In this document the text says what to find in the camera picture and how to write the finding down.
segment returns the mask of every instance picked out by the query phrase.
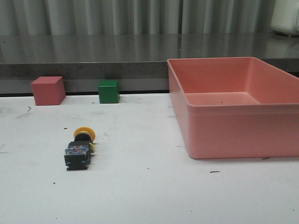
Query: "wooden block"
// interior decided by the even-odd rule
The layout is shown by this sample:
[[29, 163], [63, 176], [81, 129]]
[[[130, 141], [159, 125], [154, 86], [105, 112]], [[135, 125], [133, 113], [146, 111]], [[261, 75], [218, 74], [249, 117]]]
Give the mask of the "wooden block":
[[118, 80], [102, 80], [99, 84], [101, 104], [117, 104], [120, 100]]
[[62, 76], [39, 77], [31, 88], [37, 106], [60, 105], [65, 98]]

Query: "gray curtain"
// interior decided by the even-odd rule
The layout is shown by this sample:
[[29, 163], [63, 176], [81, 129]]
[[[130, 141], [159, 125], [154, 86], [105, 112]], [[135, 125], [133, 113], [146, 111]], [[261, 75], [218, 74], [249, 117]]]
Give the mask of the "gray curtain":
[[269, 32], [275, 0], [0, 0], [0, 35]]

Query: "countertop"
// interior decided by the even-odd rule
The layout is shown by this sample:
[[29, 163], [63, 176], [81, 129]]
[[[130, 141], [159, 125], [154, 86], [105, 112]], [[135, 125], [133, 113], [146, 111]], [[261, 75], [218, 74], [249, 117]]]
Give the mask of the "countertop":
[[30, 93], [39, 76], [63, 76], [67, 92], [168, 89], [167, 59], [253, 56], [299, 72], [299, 37], [275, 33], [0, 36], [0, 94]]
[[[169, 94], [58, 106], [0, 98], [0, 223], [293, 224], [299, 157], [191, 159]], [[66, 171], [80, 126], [96, 132], [88, 170]]]

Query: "green cube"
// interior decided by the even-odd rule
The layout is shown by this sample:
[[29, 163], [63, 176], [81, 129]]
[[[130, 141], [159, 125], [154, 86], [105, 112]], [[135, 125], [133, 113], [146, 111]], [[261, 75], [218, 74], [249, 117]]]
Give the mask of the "green cube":
[[118, 80], [103, 80], [99, 84], [99, 98], [101, 104], [117, 104], [120, 100]]

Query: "pink cube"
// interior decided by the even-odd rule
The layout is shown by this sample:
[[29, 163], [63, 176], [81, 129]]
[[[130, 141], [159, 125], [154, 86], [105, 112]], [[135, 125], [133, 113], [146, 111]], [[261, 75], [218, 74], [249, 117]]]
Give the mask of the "pink cube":
[[39, 77], [31, 88], [37, 106], [60, 105], [65, 98], [62, 76]]

